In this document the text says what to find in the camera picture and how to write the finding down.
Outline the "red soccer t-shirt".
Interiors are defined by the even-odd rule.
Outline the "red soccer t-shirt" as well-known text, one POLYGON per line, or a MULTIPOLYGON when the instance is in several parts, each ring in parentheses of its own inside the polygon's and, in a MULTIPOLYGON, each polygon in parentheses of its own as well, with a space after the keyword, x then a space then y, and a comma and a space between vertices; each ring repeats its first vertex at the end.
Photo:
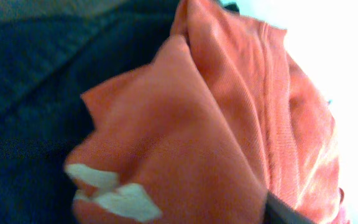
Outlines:
POLYGON ((68 155, 80 223, 349 223, 335 120, 286 32, 182 1, 153 61, 82 94, 68 155))

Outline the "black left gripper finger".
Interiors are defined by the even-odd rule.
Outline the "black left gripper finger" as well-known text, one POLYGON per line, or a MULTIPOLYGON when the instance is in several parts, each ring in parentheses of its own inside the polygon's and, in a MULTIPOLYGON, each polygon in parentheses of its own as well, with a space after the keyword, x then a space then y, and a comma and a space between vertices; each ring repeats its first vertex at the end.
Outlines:
POLYGON ((271 192, 267 194, 264 224, 314 224, 271 192))

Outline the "grey garment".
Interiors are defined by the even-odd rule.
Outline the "grey garment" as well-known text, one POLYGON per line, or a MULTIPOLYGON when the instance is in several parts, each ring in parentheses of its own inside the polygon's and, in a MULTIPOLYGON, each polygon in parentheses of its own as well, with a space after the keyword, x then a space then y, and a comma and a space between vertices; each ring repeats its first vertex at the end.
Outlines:
POLYGON ((50 16, 93 17, 126 0, 0 0, 0 22, 50 16))

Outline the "navy garment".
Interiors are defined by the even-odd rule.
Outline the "navy garment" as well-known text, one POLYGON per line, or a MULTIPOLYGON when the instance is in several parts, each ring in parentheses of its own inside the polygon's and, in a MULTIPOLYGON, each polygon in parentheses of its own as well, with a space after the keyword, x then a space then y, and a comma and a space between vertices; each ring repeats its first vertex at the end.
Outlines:
POLYGON ((80 223, 65 161, 95 129, 82 94, 150 64, 179 3, 0 24, 0 223, 80 223))

